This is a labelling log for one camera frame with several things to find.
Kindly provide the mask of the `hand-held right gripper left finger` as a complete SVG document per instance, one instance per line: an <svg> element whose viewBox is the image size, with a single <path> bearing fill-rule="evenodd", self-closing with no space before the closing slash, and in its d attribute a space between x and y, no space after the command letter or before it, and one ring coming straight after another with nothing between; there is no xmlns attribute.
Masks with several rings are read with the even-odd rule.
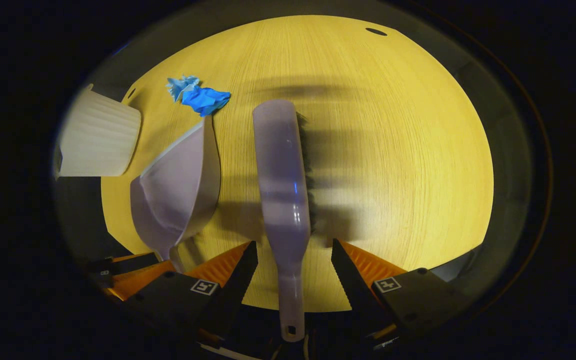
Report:
<svg viewBox="0 0 576 360"><path fill-rule="evenodd" d="M187 273L163 273L123 302L160 332L218 347L234 326L257 267L257 246L250 241Z"/></svg>

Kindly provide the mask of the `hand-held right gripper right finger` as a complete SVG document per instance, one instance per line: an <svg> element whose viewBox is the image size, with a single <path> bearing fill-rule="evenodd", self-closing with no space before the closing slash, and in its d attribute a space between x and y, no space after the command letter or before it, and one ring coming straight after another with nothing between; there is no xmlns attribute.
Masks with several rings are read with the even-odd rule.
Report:
<svg viewBox="0 0 576 360"><path fill-rule="evenodd" d="M346 241L331 262L350 304L352 332L366 342L423 337L460 316L468 298L427 268L404 270Z"/></svg>

